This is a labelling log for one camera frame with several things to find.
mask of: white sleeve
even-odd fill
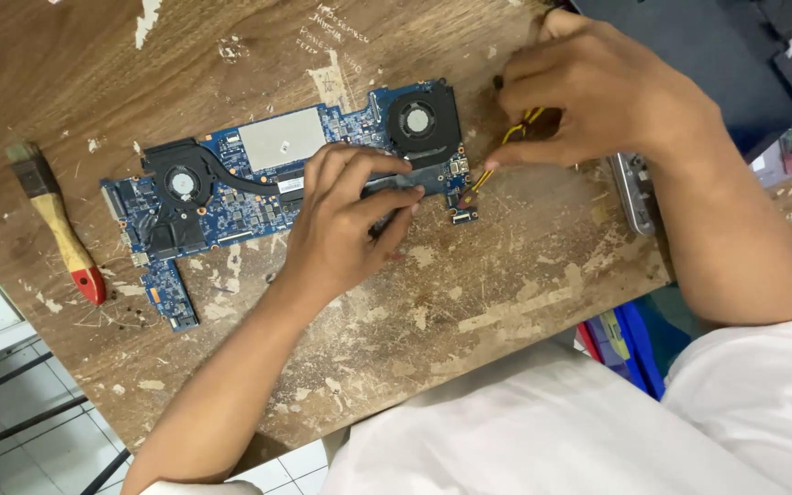
[[[222,484],[180,484],[158,481],[142,495],[261,495],[261,490],[247,481]]]
[[[667,382],[666,408],[792,490],[792,321],[704,335]]]

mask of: worn wooden table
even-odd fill
[[[530,0],[97,3],[0,0],[0,284],[136,450],[182,383],[277,271],[285,235],[180,260],[203,324],[158,321],[98,180],[140,172],[135,148],[321,99],[446,77],[472,163],[505,129],[491,78],[523,44]],[[315,84],[325,69],[335,95]],[[4,150],[39,142],[111,297],[86,302]],[[792,219],[792,185],[773,196]],[[627,228],[605,166],[502,172],[481,220],[428,199],[402,259],[338,298],[286,367],[241,466],[277,456],[669,280],[655,239]]]

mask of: tile floor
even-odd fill
[[[0,356],[0,376],[48,352],[40,340]],[[44,364],[0,386],[0,432],[42,411],[81,396],[60,362]],[[0,441],[0,495],[77,495],[124,448],[91,403],[50,418]],[[118,495],[132,457],[98,492]],[[317,441],[232,479],[266,494],[317,495],[327,472]]]

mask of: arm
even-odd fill
[[[514,54],[503,78],[512,122],[532,107],[563,117],[554,137],[506,144],[486,168],[640,152],[689,307],[719,325],[792,320],[792,228],[688,77],[605,23],[551,11],[539,43]]]
[[[167,406],[130,466],[122,495],[158,480],[208,484],[230,475],[304,328],[381,269],[411,225],[424,190],[386,190],[360,200],[369,174],[410,171],[403,160],[344,144],[328,144],[308,160],[283,268]],[[369,238],[369,228],[393,209],[399,211],[387,229]]]

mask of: hand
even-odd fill
[[[424,188],[386,189],[365,199],[373,172],[407,174],[411,164],[375,148],[327,144],[304,165],[304,202],[292,225],[286,263],[273,285],[321,311],[390,259],[411,226]],[[397,209],[377,238],[369,229]]]
[[[571,166],[617,152],[640,152],[662,166],[732,141],[720,109],[691,79],[604,22],[550,11],[539,43],[512,55],[500,106],[513,124],[534,107],[562,110],[551,138],[507,143],[486,161]]]

